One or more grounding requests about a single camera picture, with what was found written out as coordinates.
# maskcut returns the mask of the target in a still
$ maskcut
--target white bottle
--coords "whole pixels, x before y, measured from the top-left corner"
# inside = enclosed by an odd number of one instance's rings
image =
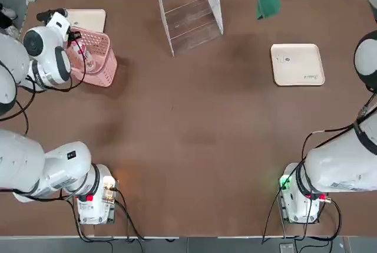
[[[91,53],[88,51],[87,46],[84,44],[84,42],[80,39],[77,40],[76,42],[72,42],[71,44],[72,49],[76,54],[78,54],[80,57],[82,57],[82,54],[84,55],[85,58],[85,66],[87,67],[87,72],[91,72],[95,68],[95,61],[93,60],[93,57]]]

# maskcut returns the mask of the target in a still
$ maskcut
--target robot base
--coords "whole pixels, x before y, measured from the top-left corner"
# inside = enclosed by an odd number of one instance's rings
[[[97,165],[99,170],[99,182],[96,193],[86,200],[77,199],[80,223],[86,225],[107,224],[114,221],[115,216],[115,191],[116,181],[110,171],[104,165]]]
[[[297,165],[298,163],[291,163],[286,167],[283,176],[279,180],[279,188]],[[306,224],[308,222],[309,224],[315,224],[319,222],[319,200],[313,200],[310,207],[310,199],[299,191],[296,183],[296,172],[283,187],[278,198],[278,206],[282,223]]]

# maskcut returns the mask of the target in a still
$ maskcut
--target green indicator light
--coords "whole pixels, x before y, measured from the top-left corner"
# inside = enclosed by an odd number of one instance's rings
[[[285,183],[285,181],[287,181],[289,175],[283,175],[281,178],[280,178],[280,187],[283,186],[283,184]],[[282,187],[282,190],[286,190],[286,189],[289,189],[289,183],[290,183],[290,178],[288,179],[288,181],[285,183],[284,187]]]

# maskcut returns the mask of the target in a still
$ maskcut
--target white tray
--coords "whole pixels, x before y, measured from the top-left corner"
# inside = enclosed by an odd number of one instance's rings
[[[67,19],[71,26],[104,32],[106,12],[103,9],[68,9],[67,12]]]

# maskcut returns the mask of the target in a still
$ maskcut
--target beige tray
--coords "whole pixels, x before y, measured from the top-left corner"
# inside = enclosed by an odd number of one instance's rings
[[[279,86],[320,86],[325,83],[319,49],[315,44],[274,44],[271,59]]]
[[[104,32],[106,12],[103,9],[68,9],[67,12],[67,19],[71,26]]]

